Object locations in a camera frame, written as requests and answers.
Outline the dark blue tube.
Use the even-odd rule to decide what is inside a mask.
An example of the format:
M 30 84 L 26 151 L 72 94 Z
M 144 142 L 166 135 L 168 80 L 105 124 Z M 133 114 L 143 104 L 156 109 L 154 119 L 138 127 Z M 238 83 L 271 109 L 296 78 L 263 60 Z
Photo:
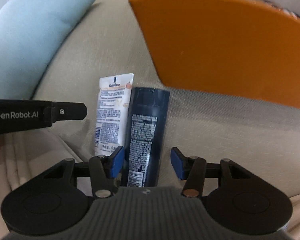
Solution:
M 130 98 L 121 185 L 157 186 L 170 92 L 134 87 Z

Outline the white hand cream tube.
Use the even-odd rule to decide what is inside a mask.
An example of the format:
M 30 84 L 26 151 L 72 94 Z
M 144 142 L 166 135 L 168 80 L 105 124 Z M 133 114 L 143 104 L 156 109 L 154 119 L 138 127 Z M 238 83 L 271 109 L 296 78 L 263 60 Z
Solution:
M 134 74 L 102 77 L 99 80 L 95 125 L 95 154 L 109 156 L 125 145 L 128 110 Z

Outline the illustrated picture tin box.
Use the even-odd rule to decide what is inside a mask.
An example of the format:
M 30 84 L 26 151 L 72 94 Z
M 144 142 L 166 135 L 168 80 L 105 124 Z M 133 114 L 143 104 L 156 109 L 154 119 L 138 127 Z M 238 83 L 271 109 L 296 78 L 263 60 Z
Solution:
M 279 11 L 283 11 L 283 7 L 275 4 L 274 2 L 271 2 L 271 1 L 268 1 L 268 0 L 262 0 L 264 3 L 266 3 L 267 5 L 269 5 L 270 7 L 272 8 L 275 8 L 276 10 L 279 10 Z

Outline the black plaid glasses case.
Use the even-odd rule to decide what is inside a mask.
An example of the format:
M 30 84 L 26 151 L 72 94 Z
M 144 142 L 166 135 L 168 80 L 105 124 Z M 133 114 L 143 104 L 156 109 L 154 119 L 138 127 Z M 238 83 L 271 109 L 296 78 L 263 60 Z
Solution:
M 282 12 L 294 19 L 300 20 L 300 16 L 298 14 L 294 13 L 293 11 L 290 11 L 288 9 L 282 9 Z

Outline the light blue cushion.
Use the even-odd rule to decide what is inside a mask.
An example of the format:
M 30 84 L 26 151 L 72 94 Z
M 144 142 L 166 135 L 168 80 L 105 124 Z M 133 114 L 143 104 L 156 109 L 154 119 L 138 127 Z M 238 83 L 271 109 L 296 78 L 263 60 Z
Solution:
M 30 99 L 95 0 L 10 0 L 0 10 L 0 99 Z

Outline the orange cardboard box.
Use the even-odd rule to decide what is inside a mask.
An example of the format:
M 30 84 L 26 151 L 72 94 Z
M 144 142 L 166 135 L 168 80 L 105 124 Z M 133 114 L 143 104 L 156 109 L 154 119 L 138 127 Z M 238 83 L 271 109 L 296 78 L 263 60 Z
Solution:
M 129 0 L 161 82 L 300 109 L 300 20 L 251 0 Z

